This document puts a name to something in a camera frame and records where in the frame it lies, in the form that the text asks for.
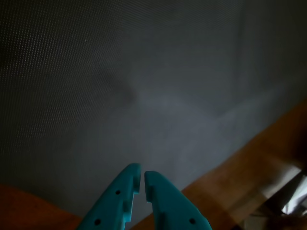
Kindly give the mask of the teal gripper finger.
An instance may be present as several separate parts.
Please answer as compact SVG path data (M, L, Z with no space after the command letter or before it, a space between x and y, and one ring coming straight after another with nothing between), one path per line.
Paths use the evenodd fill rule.
M210 230L208 220L162 174L144 173L147 202L152 204L156 230Z
M82 219L79 230L123 230L131 221L134 195L140 191L141 165L125 167Z

